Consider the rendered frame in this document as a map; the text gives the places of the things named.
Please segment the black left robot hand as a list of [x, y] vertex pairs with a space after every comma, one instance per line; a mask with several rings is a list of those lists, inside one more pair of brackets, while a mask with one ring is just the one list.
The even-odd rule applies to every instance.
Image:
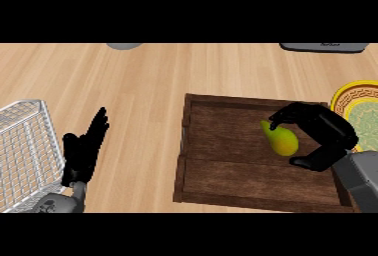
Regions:
[[106, 108], [102, 107], [87, 132], [80, 136], [66, 133], [62, 137], [65, 168], [60, 184], [65, 187], [69, 187], [74, 182], [87, 183], [91, 179], [108, 128]]

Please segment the grey rounded object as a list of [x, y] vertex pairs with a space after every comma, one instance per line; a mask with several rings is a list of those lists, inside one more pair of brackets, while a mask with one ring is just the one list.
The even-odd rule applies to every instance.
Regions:
[[115, 50], [131, 50], [142, 46], [143, 43], [106, 43], [106, 45]]

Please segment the dark brown wooden tray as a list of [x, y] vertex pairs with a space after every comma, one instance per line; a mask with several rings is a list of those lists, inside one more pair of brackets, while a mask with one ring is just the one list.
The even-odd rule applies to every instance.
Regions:
[[274, 153], [260, 122], [286, 100], [184, 96], [173, 200], [285, 212], [356, 212], [332, 170], [308, 171]]

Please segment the yellow green pear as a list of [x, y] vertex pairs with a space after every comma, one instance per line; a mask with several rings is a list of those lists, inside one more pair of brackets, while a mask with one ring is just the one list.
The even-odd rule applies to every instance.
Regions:
[[280, 126], [272, 130], [266, 120], [260, 121], [260, 126], [274, 153], [280, 156], [292, 156], [298, 150], [298, 138], [294, 132]]

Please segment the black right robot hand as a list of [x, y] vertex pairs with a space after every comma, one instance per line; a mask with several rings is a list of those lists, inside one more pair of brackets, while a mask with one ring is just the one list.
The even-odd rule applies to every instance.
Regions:
[[307, 170], [325, 171], [354, 148], [359, 137], [348, 121], [320, 104], [294, 102], [270, 117], [270, 130], [280, 124], [295, 124], [319, 143], [320, 147], [307, 155], [289, 159], [289, 164]]

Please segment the dark grey flat appliance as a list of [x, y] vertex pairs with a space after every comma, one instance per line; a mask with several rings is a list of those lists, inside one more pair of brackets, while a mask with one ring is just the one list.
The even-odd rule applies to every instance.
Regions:
[[360, 53], [367, 43], [280, 43], [279, 46], [289, 51]]

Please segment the yellow patterned plate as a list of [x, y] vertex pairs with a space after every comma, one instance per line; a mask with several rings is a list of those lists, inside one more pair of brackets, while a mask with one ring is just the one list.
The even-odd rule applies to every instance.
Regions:
[[357, 80], [335, 92], [331, 110], [351, 124], [359, 142], [351, 152], [378, 151], [378, 80]]

